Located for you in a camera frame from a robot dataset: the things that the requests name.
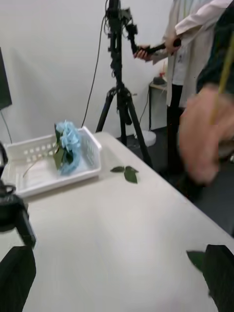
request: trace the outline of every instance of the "person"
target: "person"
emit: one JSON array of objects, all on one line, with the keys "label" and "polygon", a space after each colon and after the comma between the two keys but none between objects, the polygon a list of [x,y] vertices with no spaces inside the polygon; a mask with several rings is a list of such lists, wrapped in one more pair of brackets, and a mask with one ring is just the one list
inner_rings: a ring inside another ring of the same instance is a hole
[{"label": "person", "polygon": [[198,78],[198,94],[188,100],[181,118],[180,154],[186,171],[197,184],[209,184],[214,180],[219,171],[219,144],[234,137],[234,63],[225,94],[218,94],[223,64],[231,36],[234,36],[233,21],[234,1],[215,27],[211,56]]},{"label": "person", "polygon": [[[166,50],[154,55],[139,51],[135,58],[156,64],[168,57],[167,175],[183,170],[177,148],[179,119],[187,105],[187,99],[196,92],[196,80],[207,63],[213,42],[215,23],[231,0],[175,0],[169,14],[169,24],[163,41]],[[182,38],[182,46],[175,48],[176,38]]]}]

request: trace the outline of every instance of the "white plastic basket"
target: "white plastic basket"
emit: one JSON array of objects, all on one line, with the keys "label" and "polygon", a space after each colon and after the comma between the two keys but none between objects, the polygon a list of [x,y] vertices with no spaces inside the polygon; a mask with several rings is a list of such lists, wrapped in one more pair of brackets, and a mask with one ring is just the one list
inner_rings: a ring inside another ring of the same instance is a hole
[{"label": "white plastic basket", "polygon": [[[101,145],[86,127],[79,129],[79,134],[80,163],[70,175],[60,175],[56,169],[53,152],[50,152],[55,147],[56,136],[51,135],[7,145],[5,148],[9,161],[3,172],[3,181],[14,184],[17,195],[26,198],[98,176],[101,170]],[[35,165],[23,177],[33,163]]]}]

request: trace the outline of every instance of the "tripod leg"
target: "tripod leg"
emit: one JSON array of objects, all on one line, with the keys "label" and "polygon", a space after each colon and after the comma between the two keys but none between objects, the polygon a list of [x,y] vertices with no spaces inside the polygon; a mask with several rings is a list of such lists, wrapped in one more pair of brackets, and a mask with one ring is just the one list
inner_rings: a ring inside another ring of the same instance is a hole
[{"label": "tripod leg", "polygon": [[117,108],[120,117],[120,127],[121,127],[121,142],[123,145],[127,146],[127,136],[126,136],[126,118],[125,118],[125,108],[123,106],[123,98],[120,92],[117,92]]},{"label": "tripod leg", "polygon": [[116,88],[111,89],[107,93],[105,105],[104,105],[103,110],[101,112],[101,117],[99,119],[96,132],[101,132],[103,129],[107,115],[108,115],[108,112],[109,112],[110,107],[111,107],[112,100],[113,100],[115,94],[116,94]]},{"label": "tripod leg", "polygon": [[127,146],[127,136],[126,136],[126,126],[125,126],[125,118],[124,118],[124,110],[119,110],[120,117],[120,127],[121,127],[121,142],[123,145]]},{"label": "tripod leg", "polygon": [[137,114],[136,114],[136,111],[133,105],[133,100],[132,100],[130,93],[129,93],[128,109],[129,109],[129,113],[133,121],[133,125],[136,131],[139,144],[140,144],[140,149],[142,152],[143,160],[149,167],[153,168],[152,161],[151,161],[148,149],[145,145],[145,140],[144,140],[141,128],[140,128],[139,121],[137,119]]}]

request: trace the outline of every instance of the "hand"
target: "hand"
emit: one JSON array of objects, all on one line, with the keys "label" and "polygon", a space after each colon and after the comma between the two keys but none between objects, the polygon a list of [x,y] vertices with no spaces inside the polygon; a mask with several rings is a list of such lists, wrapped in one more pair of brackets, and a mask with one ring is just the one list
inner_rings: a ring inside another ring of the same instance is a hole
[{"label": "hand", "polygon": [[[143,48],[143,49],[149,48],[149,47],[150,47],[149,45],[140,45],[140,48]],[[150,62],[152,60],[152,55],[148,55],[147,52],[140,50],[134,54],[134,58],[142,59],[142,60],[145,60],[146,62]]]},{"label": "hand", "polygon": [[[212,124],[214,108],[218,110]],[[188,100],[180,120],[179,147],[185,168],[197,183],[208,184],[219,171],[218,145],[234,135],[233,99],[207,86]]]},{"label": "hand", "polygon": [[176,51],[180,49],[180,47],[174,47],[174,42],[176,39],[178,39],[179,36],[177,36],[176,31],[174,31],[165,41],[165,46],[167,49],[168,54],[174,54]]}]

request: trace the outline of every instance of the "blue rose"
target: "blue rose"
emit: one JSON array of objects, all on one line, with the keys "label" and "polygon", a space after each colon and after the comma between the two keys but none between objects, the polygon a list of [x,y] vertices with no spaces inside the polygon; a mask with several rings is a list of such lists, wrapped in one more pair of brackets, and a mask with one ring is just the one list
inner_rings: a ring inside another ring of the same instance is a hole
[{"label": "blue rose", "polygon": [[73,155],[73,161],[69,164],[64,154],[63,165],[60,168],[62,175],[68,175],[79,166],[81,153],[80,135],[74,124],[68,121],[58,123],[56,130],[62,134],[60,137],[62,148]]}]

